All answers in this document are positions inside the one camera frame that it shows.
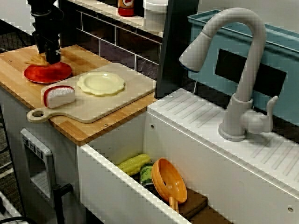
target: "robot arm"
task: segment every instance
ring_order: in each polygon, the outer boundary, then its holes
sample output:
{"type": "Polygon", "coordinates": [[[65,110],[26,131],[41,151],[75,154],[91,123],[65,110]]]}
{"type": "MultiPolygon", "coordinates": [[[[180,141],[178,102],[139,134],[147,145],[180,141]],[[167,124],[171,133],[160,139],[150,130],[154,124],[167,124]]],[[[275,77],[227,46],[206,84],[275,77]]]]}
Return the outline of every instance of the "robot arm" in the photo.
{"type": "Polygon", "coordinates": [[[62,31],[64,13],[53,5],[56,0],[28,0],[35,22],[32,33],[39,53],[46,54],[50,64],[60,61],[59,33],[62,31]]]}

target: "colander handle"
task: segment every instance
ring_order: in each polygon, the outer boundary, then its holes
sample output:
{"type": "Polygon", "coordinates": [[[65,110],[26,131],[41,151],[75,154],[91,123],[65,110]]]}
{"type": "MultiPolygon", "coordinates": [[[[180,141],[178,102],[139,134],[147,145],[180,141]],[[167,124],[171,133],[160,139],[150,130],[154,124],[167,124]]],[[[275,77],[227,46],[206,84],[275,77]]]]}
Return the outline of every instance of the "colander handle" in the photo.
{"type": "Polygon", "coordinates": [[[178,201],[174,197],[169,198],[169,206],[175,210],[177,213],[178,212],[178,201]]]}

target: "faucet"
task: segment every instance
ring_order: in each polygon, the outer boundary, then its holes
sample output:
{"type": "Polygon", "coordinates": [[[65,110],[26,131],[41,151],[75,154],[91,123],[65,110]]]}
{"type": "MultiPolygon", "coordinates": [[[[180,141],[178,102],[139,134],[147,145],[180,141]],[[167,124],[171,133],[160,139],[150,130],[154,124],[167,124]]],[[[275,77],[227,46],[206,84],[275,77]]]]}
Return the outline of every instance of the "faucet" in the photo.
{"type": "Polygon", "coordinates": [[[278,100],[278,96],[269,100],[266,107],[267,115],[251,109],[253,102],[251,94],[266,43],[266,28],[261,18],[245,8],[230,8],[219,12],[206,23],[179,61],[186,69],[199,72],[205,62],[212,38],[221,27],[232,22],[247,25],[252,32],[253,40],[237,91],[230,99],[218,132],[229,141],[243,141],[246,132],[259,134],[272,131],[272,112],[278,100]]]}

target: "blue bin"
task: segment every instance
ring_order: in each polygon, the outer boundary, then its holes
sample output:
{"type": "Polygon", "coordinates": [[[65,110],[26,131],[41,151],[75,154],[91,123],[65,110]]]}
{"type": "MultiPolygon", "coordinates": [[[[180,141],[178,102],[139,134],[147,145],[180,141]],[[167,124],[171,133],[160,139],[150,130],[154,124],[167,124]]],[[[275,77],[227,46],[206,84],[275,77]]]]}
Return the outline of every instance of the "blue bin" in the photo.
{"type": "MultiPolygon", "coordinates": [[[[219,12],[220,10],[212,10],[188,17],[192,24],[191,42],[199,35],[207,21],[219,12]]],[[[299,34],[267,24],[265,26],[267,42],[261,63],[286,72],[273,113],[299,125],[299,34]]],[[[231,96],[236,92],[238,83],[215,74],[219,50],[247,57],[251,41],[251,31],[242,23],[230,23],[222,27],[212,40],[202,69],[198,73],[189,71],[189,78],[231,96]]],[[[255,107],[265,110],[271,97],[253,91],[252,98],[255,107]]]]}

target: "cutting board handle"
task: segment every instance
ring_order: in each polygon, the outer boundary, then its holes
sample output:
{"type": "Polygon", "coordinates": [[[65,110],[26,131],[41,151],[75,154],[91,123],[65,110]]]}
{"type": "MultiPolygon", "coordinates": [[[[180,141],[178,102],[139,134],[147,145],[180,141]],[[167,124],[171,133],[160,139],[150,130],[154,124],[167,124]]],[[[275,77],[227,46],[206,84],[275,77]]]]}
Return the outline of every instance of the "cutting board handle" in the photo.
{"type": "Polygon", "coordinates": [[[29,113],[27,113],[27,120],[31,123],[42,123],[55,115],[55,113],[52,113],[47,108],[39,108],[29,111],[29,113]]]}

